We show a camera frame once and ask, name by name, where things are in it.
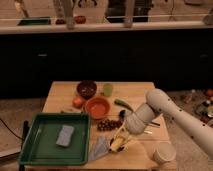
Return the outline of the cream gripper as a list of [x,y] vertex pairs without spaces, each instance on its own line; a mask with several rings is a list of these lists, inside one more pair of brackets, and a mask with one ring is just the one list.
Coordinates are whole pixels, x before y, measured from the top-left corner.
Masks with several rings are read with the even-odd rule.
[[114,138],[115,139],[121,138],[123,140],[123,143],[126,144],[133,138],[133,136],[128,132],[125,126],[122,125],[115,133]]

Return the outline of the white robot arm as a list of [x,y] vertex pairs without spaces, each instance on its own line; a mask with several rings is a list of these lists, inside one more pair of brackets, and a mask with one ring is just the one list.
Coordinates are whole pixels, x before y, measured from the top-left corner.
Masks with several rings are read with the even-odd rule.
[[213,128],[193,117],[177,106],[161,89],[152,89],[146,93],[146,102],[124,118],[123,125],[115,133],[124,135],[142,134],[148,124],[160,114],[171,116],[176,124],[213,159]]

